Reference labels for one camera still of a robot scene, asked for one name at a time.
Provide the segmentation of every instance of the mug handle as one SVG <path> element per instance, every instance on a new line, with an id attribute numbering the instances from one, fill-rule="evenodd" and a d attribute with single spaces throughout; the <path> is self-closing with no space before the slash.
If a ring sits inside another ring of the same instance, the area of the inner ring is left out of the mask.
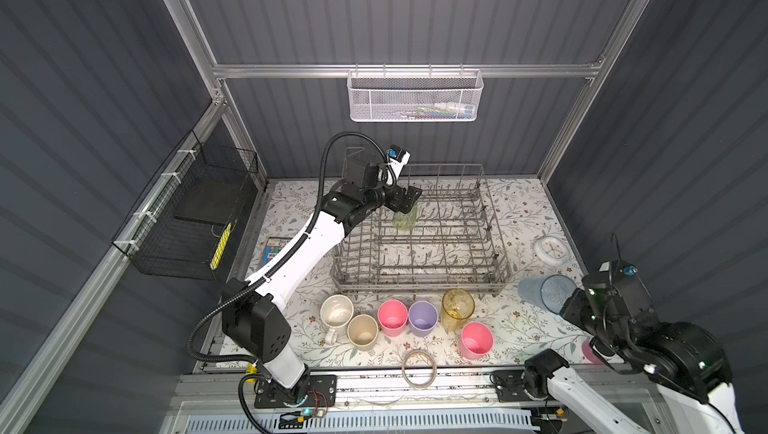
<path id="1" fill-rule="evenodd" d="M 339 336 L 339 331 L 333 328 L 328 329 L 326 333 L 326 346 L 336 343 L 336 337 Z"/>

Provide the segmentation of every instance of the metal wire dish rack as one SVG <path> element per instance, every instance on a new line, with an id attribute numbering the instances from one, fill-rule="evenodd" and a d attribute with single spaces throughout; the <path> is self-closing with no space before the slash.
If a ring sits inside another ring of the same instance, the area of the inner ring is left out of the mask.
<path id="1" fill-rule="evenodd" d="M 336 287 L 368 294 L 453 287 L 498 293 L 512 271 L 482 165 L 408 164 L 398 184 L 423 189 L 415 222 L 396 227 L 395 214 L 380 208 L 360 223 L 334 248 Z"/>
<path id="2" fill-rule="evenodd" d="M 355 122 L 471 122 L 483 81 L 479 70 L 351 70 L 346 80 Z"/>
<path id="3" fill-rule="evenodd" d="M 234 258 L 263 174 L 254 151 L 197 143 L 185 152 L 174 172 L 160 174 L 168 181 L 155 201 L 143 212 L 132 209 L 118 232 L 139 216 L 136 230 L 129 237 L 116 234 L 112 244 L 143 274 L 215 279 L 215 271 Z M 208 197 L 211 187 L 214 195 L 227 189 L 226 201 Z M 200 204 L 218 203 L 220 220 L 189 218 L 189 210 L 183 211 L 191 193 L 201 200 L 192 214 Z"/>

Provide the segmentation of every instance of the black wire basket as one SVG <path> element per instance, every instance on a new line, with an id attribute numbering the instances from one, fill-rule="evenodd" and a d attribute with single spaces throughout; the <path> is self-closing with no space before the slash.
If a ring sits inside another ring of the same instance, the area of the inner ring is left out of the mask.
<path id="1" fill-rule="evenodd" d="M 227 274 L 258 195 L 254 151 L 197 143 L 156 200 L 126 217 L 112 244 L 148 275 L 216 279 Z M 119 233 L 133 216 L 140 221 L 129 239 Z"/>

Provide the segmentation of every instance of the white alarm clock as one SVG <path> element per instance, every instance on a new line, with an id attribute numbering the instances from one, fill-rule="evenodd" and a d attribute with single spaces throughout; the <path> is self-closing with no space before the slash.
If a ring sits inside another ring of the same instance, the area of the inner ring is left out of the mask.
<path id="1" fill-rule="evenodd" d="M 559 267 L 571 259 L 568 244 L 557 237 L 544 236 L 533 242 L 536 256 L 548 266 Z"/>

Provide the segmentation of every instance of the white mesh basket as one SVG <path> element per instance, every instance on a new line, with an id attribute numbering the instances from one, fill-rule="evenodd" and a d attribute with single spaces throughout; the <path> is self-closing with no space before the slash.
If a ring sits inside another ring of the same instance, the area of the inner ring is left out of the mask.
<path id="1" fill-rule="evenodd" d="M 355 122 L 469 122 L 477 119 L 479 70 L 379 75 L 351 70 L 350 118 Z"/>

